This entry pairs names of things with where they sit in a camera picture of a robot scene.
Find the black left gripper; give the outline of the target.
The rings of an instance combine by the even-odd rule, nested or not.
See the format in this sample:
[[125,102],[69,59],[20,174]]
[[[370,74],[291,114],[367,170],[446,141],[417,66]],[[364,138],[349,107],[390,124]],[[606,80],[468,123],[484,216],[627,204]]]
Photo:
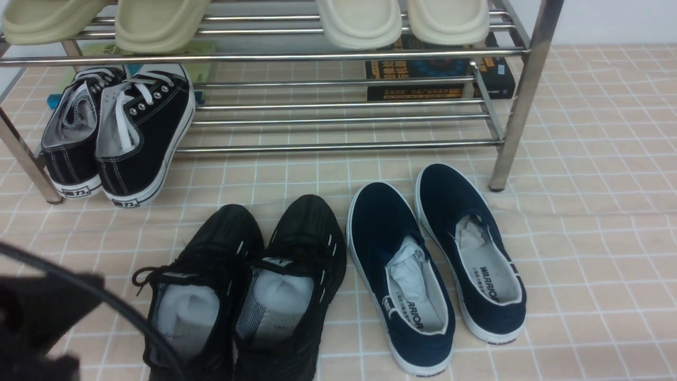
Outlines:
[[72,355],[51,349],[101,304],[99,297],[54,276],[1,277],[2,380],[80,380]]

